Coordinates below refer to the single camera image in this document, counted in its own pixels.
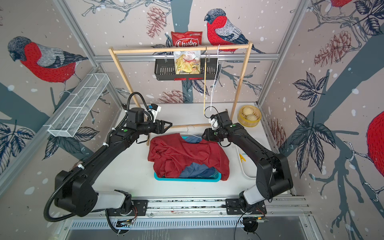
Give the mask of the white wire hanger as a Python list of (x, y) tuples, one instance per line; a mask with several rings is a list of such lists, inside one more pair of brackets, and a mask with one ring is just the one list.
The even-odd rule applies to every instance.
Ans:
[(216, 85), (217, 85), (217, 81), (219, 79), (219, 75), (220, 75), (220, 70), (219, 70), (219, 66), (220, 66), (220, 60), (219, 60), (219, 53), (220, 53), (220, 47), (221, 45), (218, 45), (218, 48), (217, 48), (217, 65), (216, 65), (216, 72), (215, 72), (215, 77), (214, 77), (214, 83), (212, 85), (212, 90), (211, 90), (211, 98), (210, 98), (210, 110), (212, 109), (213, 107), (213, 97), (214, 97), (214, 92), (215, 92), (215, 89), (216, 89)]
[(190, 133), (190, 128), (194, 129), (195, 127), (192, 125), (186, 126), (186, 130), (184, 132), (180, 132), (181, 137), (188, 143), (200, 143), (202, 140), (202, 136)]

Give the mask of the dark red t-shirt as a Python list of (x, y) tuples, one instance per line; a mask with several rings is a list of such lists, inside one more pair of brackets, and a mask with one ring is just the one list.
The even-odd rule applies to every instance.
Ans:
[(193, 163), (215, 168), (222, 174), (222, 181), (230, 176), (229, 158), (218, 143), (206, 140), (188, 143), (179, 133), (153, 138), (148, 161), (154, 163), (159, 178), (178, 178)]

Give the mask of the yellow clothespin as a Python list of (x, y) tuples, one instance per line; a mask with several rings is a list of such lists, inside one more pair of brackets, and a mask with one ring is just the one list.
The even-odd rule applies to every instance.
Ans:
[(241, 162), (246, 162), (246, 159), (244, 158), (244, 156), (242, 154), (239, 154), (239, 157), (240, 157)]

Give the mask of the slate blue t-shirt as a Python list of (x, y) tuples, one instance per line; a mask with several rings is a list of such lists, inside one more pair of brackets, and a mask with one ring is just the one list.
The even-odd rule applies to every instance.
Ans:
[(187, 166), (180, 174), (180, 179), (208, 179), (211, 178), (216, 172), (215, 168), (208, 168), (206, 165), (192, 163)]

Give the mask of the yellow plastic hanger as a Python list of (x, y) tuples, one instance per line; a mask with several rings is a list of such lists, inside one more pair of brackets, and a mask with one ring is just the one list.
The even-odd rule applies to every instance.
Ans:
[(205, 116), (206, 109), (206, 87), (207, 87), (207, 57), (204, 58), (204, 87), (203, 87), (203, 114)]

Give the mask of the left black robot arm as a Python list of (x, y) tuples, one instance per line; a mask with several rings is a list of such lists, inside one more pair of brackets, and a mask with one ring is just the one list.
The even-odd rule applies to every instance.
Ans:
[(106, 141), (88, 160), (71, 171), (61, 171), (55, 178), (55, 190), (44, 211), (48, 222), (60, 222), (73, 216), (84, 217), (95, 211), (133, 211), (132, 196), (121, 190), (96, 192), (93, 184), (105, 168), (122, 152), (136, 143), (140, 136), (163, 134), (171, 122), (158, 120), (161, 107), (145, 104), (143, 108), (127, 108), (121, 122), (107, 134)]

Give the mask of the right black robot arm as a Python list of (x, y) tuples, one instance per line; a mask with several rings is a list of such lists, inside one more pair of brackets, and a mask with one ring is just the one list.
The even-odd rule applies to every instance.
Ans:
[(256, 184), (239, 194), (243, 211), (264, 200), (291, 190), (294, 187), (288, 159), (283, 154), (276, 154), (257, 140), (239, 123), (233, 123), (227, 111), (209, 117), (210, 128), (205, 129), (203, 139), (221, 143), (228, 140), (242, 149), (257, 168)]

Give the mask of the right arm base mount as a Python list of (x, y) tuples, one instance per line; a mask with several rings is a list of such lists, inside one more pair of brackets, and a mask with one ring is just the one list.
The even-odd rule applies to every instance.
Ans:
[(243, 199), (226, 199), (225, 205), (227, 215), (266, 215), (267, 210), (264, 201), (249, 205)]

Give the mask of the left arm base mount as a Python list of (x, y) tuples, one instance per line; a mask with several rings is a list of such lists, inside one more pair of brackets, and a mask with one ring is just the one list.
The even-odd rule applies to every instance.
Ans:
[(107, 209), (107, 213), (110, 217), (145, 216), (148, 203), (148, 200), (127, 200), (120, 208)]

